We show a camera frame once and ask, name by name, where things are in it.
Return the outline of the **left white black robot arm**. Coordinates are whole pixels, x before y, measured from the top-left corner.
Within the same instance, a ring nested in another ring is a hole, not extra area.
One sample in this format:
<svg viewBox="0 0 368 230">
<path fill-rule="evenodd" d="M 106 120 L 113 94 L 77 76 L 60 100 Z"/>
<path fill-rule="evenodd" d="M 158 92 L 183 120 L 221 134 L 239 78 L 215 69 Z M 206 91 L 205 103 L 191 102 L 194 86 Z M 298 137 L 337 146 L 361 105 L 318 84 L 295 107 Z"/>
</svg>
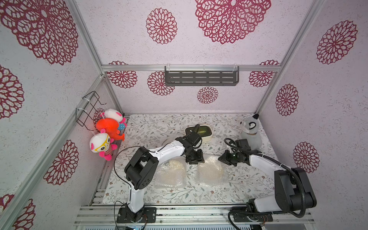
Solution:
<svg viewBox="0 0 368 230">
<path fill-rule="evenodd" d="M 129 210 L 136 214 L 144 207 L 144 189 L 152 181 L 156 169 L 162 163 L 183 156 L 187 164 L 204 163 L 200 149 L 202 138 L 196 132 L 155 149 L 140 147 L 124 169 L 128 184 L 131 186 L 127 203 Z"/>
</svg>

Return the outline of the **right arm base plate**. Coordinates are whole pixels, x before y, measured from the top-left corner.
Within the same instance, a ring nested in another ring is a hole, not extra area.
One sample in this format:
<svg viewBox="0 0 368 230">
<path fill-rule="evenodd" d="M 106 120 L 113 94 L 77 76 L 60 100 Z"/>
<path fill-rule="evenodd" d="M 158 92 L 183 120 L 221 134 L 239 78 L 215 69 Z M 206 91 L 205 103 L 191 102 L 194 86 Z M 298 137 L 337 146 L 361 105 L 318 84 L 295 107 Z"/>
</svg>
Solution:
<svg viewBox="0 0 368 230">
<path fill-rule="evenodd" d="M 234 222 L 272 222 L 273 217 L 272 215 L 255 215 L 255 214 L 246 214 L 248 211 L 247 207 L 232 207 L 231 217 L 233 218 Z"/>
</svg>

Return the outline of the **bubble wrap sheet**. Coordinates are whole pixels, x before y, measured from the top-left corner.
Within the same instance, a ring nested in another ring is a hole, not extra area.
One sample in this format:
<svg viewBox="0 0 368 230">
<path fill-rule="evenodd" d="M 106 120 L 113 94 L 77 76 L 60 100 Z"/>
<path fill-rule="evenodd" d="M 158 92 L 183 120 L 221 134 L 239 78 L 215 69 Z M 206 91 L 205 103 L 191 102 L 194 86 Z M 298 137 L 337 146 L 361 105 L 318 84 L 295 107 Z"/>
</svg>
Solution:
<svg viewBox="0 0 368 230">
<path fill-rule="evenodd" d="M 218 156 L 206 156 L 197 167 L 197 181 L 206 187 L 221 187 L 225 183 L 225 168 Z"/>
</svg>

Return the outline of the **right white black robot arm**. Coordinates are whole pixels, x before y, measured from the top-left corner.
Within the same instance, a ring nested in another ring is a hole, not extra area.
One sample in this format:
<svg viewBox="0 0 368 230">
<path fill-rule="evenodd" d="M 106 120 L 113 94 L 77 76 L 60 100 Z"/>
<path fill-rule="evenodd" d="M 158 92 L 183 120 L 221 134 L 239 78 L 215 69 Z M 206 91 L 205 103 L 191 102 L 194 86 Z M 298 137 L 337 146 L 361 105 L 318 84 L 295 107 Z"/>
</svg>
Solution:
<svg viewBox="0 0 368 230">
<path fill-rule="evenodd" d="M 251 199 L 247 205 L 252 215 L 289 213 L 297 218 L 316 207 L 317 199 L 307 173 L 300 167 L 290 168 L 258 150 L 226 150 L 218 160 L 226 165 L 245 163 L 274 179 L 274 194 Z"/>
</svg>

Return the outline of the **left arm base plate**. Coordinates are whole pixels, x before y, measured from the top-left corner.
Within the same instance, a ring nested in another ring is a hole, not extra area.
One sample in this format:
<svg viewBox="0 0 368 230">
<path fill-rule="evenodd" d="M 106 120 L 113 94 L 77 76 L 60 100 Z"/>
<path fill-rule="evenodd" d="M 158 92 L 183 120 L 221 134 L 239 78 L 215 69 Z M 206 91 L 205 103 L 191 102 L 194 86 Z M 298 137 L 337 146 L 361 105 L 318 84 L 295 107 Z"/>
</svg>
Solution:
<svg viewBox="0 0 368 230">
<path fill-rule="evenodd" d="M 134 213 L 128 206 L 123 206 L 119 209 L 117 223 L 155 223 L 156 213 L 156 208 L 143 207 Z"/>
</svg>

